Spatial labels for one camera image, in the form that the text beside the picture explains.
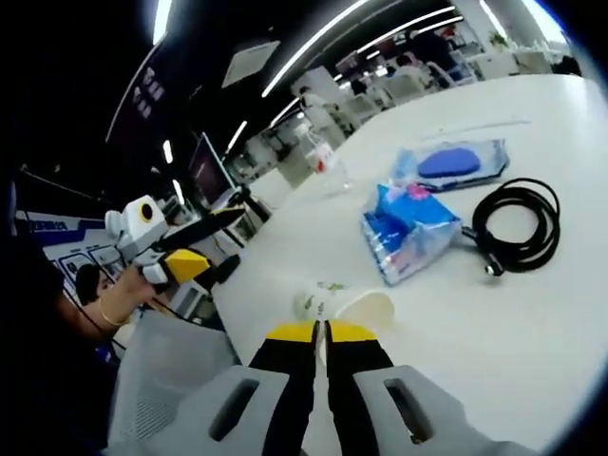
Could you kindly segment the person's left hand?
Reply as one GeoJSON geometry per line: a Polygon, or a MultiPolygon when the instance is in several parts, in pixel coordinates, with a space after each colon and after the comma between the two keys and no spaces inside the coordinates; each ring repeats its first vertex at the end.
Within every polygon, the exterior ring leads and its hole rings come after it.
{"type": "Polygon", "coordinates": [[[154,287],[147,282],[139,269],[128,266],[118,281],[106,292],[104,312],[115,322],[122,322],[143,303],[156,296],[154,287]]]}

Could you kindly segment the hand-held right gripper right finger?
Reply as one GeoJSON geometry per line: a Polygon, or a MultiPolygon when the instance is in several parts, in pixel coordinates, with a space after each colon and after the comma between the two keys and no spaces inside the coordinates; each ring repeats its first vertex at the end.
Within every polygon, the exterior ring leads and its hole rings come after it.
{"type": "Polygon", "coordinates": [[[468,455],[463,406],[411,366],[395,366],[376,335],[325,322],[329,405],[345,455],[468,455]]]}

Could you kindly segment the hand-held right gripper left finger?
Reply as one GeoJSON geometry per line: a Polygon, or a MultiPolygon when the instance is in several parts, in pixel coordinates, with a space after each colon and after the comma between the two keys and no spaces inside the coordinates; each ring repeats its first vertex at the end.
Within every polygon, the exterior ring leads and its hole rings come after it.
{"type": "Polygon", "coordinates": [[[317,322],[267,333],[247,366],[233,366],[186,402],[188,455],[299,455],[314,404],[317,322]]]}

